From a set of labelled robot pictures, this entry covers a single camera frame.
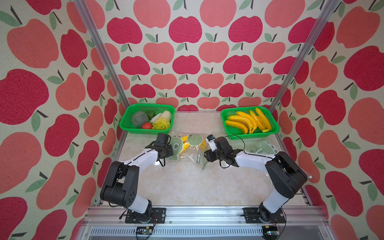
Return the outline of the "yellow banana bunch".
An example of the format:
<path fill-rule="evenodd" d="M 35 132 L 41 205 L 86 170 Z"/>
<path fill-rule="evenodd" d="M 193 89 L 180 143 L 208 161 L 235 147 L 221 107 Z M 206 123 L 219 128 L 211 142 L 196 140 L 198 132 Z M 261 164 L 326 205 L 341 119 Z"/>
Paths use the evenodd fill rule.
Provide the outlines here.
<path fill-rule="evenodd" d="M 257 128 L 263 133 L 269 132 L 272 129 L 271 123 L 259 108 L 255 108 L 254 111 L 250 110 L 250 115 L 256 121 Z"/>
<path fill-rule="evenodd" d="M 225 120 L 225 125 L 240 130 L 242 134 L 253 134 L 258 127 L 256 121 L 246 117 L 246 114 L 229 116 Z"/>

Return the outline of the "zip-top bag with dinosaur print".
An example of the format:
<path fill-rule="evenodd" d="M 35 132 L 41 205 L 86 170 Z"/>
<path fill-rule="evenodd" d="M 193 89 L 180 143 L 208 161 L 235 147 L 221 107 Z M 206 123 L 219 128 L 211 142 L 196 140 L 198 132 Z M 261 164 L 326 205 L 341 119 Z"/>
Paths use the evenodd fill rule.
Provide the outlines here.
<path fill-rule="evenodd" d="M 266 141 L 256 141 L 246 145 L 246 152 L 258 155 L 275 155 L 280 150 Z"/>

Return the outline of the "bananas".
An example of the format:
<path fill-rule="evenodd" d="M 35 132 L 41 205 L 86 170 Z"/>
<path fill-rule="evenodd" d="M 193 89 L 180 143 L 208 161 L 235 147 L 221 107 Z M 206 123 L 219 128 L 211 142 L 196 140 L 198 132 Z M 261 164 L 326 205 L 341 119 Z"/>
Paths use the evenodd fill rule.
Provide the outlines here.
<path fill-rule="evenodd" d="M 190 134 L 182 137 L 183 141 L 183 151 L 189 147 L 199 147 L 201 150 L 204 150 L 207 146 L 206 140 L 203 139 L 202 135 Z"/>

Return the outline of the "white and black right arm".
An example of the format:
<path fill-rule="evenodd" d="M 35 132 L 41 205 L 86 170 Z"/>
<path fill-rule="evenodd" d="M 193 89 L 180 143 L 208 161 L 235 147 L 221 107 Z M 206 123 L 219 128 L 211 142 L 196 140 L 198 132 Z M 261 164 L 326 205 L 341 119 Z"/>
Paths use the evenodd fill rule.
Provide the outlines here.
<path fill-rule="evenodd" d="M 285 152 L 274 155 L 247 153 L 245 150 L 233 149 L 225 137 L 215 138 L 213 135 L 209 135 L 206 142 L 211 148 L 204 153 L 208 162 L 224 161 L 229 166 L 251 168 L 270 176 L 274 190 L 253 214 L 261 223 L 269 224 L 283 214 L 282 206 L 308 181 L 305 171 Z"/>

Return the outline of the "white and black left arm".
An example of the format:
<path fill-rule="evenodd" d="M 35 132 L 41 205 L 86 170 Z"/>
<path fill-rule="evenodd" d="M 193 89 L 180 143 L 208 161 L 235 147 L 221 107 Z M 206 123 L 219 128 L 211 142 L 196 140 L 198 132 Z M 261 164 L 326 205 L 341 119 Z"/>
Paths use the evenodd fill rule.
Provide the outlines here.
<path fill-rule="evenodd" d="M 101 188 L 100 198 L 111 207 L 123 207 L 136 220 L 147 223 L 153 215 L 152 202 L 138 194 L 139 174 L 150 165 L 173 156 L 171 137 L 159 133 L 157 139 L 130 160 L 111 163 Z"/>

